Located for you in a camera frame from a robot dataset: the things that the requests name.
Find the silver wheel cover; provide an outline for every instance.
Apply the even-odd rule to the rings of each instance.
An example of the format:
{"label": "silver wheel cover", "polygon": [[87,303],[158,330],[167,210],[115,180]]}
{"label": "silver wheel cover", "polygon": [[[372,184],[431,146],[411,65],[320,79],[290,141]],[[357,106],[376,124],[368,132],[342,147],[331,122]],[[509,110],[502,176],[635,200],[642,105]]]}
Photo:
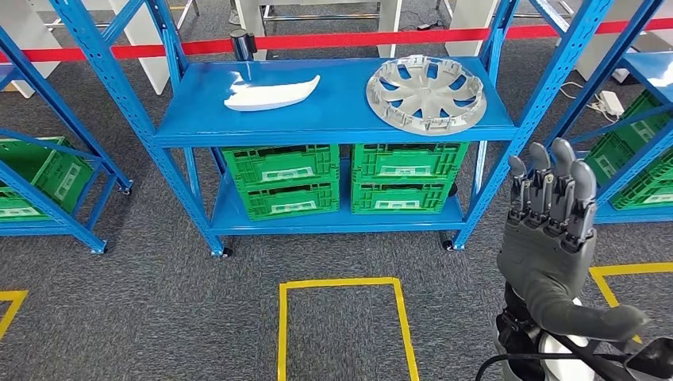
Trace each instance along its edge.
{"label": "silver wheel cover", "polygon": [[[436,72],[436,78],[429,72]],[[462,84],[456,82],[461,77]],[[486,112],[482,81],[449,59],[409,56],[387,61],[367,82],[366,93],[383,121],[419,135],[458,133]]]}

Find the white label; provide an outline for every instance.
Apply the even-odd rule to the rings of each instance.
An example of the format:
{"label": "white label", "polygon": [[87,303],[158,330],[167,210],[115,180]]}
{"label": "white label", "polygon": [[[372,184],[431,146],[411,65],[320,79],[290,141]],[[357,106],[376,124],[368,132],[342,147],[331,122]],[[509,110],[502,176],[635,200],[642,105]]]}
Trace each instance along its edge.
{"label": "white label", "polygon": [[420,209],[421,202],[418,200],[410,201],[382,201],[379,200],[374,205],[374,209]]}
{"label": "white label", "polygon": [[27,216],[39,216],[40,212],[35,208],[12,208],[12,209],[0,209],[0,218],[2,217],[27,217]]}
{"label": "white label", "polygon": [[272,205],[271,214],[298,212],[299,210],[317,209],[315,201],[296,202],[294,204]]}
{"label": "white label", "polygon": [[262,181],[278,181],[285,179],[299,179],[301,177],[313,176],[313,168],[301,167],[293,169],[283,169],[281,171],[262,172]]}
{"label": "white label", "polygon": [[644,121],[638,121],[631,125],[633,131],[635,131],[640,137],[645,141],[650,141],[654,137],[654,131]]}
{"label": "white label", "polygon": [[67,175],[65,175],[65,177],[63,177],[63,180],[61,180],[61,184],[59,185],[58,189],[56,189],[54,197],[63,201],[63,199],[67,195],[67,192],[70,190],[70,187],[72,187],[72,183],[77,178],[77,174],[79,173],[79,170],[81,168],[82,168],[81,165],[75,163],[70,164],[70,169],[67,170]]}
{"label": "white label", "polygon": [[653,194],[643,201],[644,204],[656,204],[657,202],[673,202],[673,194]]}
{"label": "white label", "polygon": [[608,177],[612,177],[614,176],[615,173],[617,173],[617,169],[615,169],[615,167],[612,166],[612,164],[605,155],[600,155],[599,157],[597,157],[596,163],[606,173]]}
{"label": "white label", "polygon": [[382,165],[379,176],[430,176],[432,168],[429,165],[417,165],[411,167],[398,167],[394,165]]}

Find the shelf rack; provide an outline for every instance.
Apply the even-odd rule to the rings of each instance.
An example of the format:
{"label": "shelf rack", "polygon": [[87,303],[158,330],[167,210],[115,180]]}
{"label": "shelf rack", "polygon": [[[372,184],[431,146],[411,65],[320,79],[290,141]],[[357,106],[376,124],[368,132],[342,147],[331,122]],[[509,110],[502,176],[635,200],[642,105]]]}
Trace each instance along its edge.
{"label": "shelf rack", "polygon": [[[47,102],[70,132],[84,143],[89,152],[56,145],[45,140],[38,140],[7,129],[0,129],[0,136],[23,140],[30,144],[40,145],[47,149],[54,149],[70,155],[77,155],[83,158],[93,169],[91,177],[87,180],[82,192],[78,196],[75,208],[71,213],[68,213],[40,190],[33,187],[29,181],[21,177],[11,167],[0,161],[0,180],[48,216],[48,219],[35,221],[3,221],[0,219],[0,236],[70,234],[87,245],[91,249],[91,252],[95,254],[103,253],[106,241],[101,240],[93,233],[94,225],[98,217],[100,217],[107,198],[112,189],[114,189],[115,184],[120,191],[128,194],[133,182],[121,173],[117,165],[87,132],[82,123],[49,86],[47,80],[42,78],[42,75],[28,61],[2,27],[0,27],[0,52],[10,62],[0,65],[0,88],[4,88],[7,83],[15,79],[25,80]],[[78,220],[80,207],[100,174],[106,177],[105,183],[98,194],[95,204],[87,216],[83,216],[84,221],[80,222]]]}
{"label": "shelf rack", "polygon": [[[594,74],[586,81],[565,114],[559,119],[545,141],[549,148],[556,137],[562,137],[572,127],[577,117],[584,111],[601,85],[620,67],[628,69],[631,75],[650,91],[662,106],[626,117],[616,123],[601,127],[570,139],[571,143],[588,140],[608,133],[652,115],[673,109],[673,52],[627,53],[628,49],[646,26],[663,0],[644,0],[636,10],[626,28],[615,40]],[[673,147],[673,118],[636,155],[612,176],[610,181],[598,188],[596,223],[662,222],[673,221],[673,207],[655,207],[641,210],[616,210],[608,202],[621,188],[656,159],[664,150]]]}
{"label": "shelf rack", "polygon": [[[284,60],[266,62],[188,63],[175,25],[163,0],[145,0],[160,31],[168,57],[174,98],[158,128],[152,124],[129,81],[110,53],[114,33],[96,30],[79,0],[50,0],[67,29],[78,42],[96,75],[109,91],[127,121],[154,159],[164,178],[201,232],[214,256],[229,250],[220,236],[243,234],[354,233],[400,230],[455,230],[449,248],[463,249],[508,171],[507,158],[518,154],[572,69],[579,53],[593,35],[611,0],[584,2],[574,21],[561,33],[560,43],[536,85],[520,118],[512,122],[495,91],[498,61],[504,36],[518,0],[503,0],[496,11],[490,34],[479,58],[454,57],[477,75],[486,89],[486,116],[474,127],[450,136],[421,137],[399,131],[380,121],[369,110],[364,86],[382,63],[379,59]],[[133,14],[121,12],[108,27],[121,29]],[[234,78],[259,84],[291,83],[313,78],[321,82],[305,101],[263,113],[236,113],[222,105]],[[487,141],[505,142],[493,169],[483,181]],[[279,144],[355,144],[397,142],[479,142],[471,199],[463,211],[456,197],[437,215],[360,216],[349,213],[349,191],[342,192],[341,211],[275,221],[249,221],[231,184],[218,146]],[[187,178],[171,156],[183,150]],[[212,216],[205,212],[194,149],[213,153],[221,183]],[[348,170],[342,172],[348,178]]]}

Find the white curved object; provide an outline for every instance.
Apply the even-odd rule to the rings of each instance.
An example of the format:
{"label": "white curved object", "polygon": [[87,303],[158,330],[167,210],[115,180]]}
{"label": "white curved object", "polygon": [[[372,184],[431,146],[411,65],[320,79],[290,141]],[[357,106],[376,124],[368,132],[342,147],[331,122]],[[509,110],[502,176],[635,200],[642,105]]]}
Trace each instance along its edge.
{"label": "white curved object", "polygon": [[231,86],[233,94],[225,100],[225,106],[236,111],[262,111],[290,106],[308,98],[319,81],[320,76],[316,75],[309,82],[253,87],[244,83],[243,79],[238,79]]}
{"label": "white curved object", "polygon": [[[584,337],[567,336],[576,345],[586,347],[589,341]],[[540,341],[540,353],[571,353],[555,338],[545,334]],[[581,360],[542,360],[543,367],[560,381],[593,381],[594,370]]]}

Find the retractable belt barrier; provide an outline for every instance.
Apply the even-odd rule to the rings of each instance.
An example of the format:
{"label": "retractable belt barrier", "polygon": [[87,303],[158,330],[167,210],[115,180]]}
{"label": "retractable belt barrier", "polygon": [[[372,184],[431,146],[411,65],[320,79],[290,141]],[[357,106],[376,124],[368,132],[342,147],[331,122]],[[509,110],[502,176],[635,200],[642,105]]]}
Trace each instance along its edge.
{"label": "retractable belt barrier", "polygon": [[[619,33],[627,21],[606,21],[600,24],[596,34]],[[673,29],[673,17],[650,20],[644,30]],[[433,44],[449,41],[485,40],[488,28],[477,29],[442,29],[403,32],[372,32],[372,33],[327,33],[299,34],[289,36],[256,37],[258,49],[312,49],[312,48],[343,48],[348,46],[373,46],[386,44]],[[550,25],[521,25],[510,27],[507,40],[549,38],[558,35]],[[227,53],[232,51],[230,39],[201,40],[182,43],[188,56],[202,54]],[[111,48],[118,60],[164,56],[163,45],[115,45]],[[82,61],[84,54],[78,48],[32,49],[24,50],[32,62],[49,61]],[[7,62],[0,54],[0,63]]]}

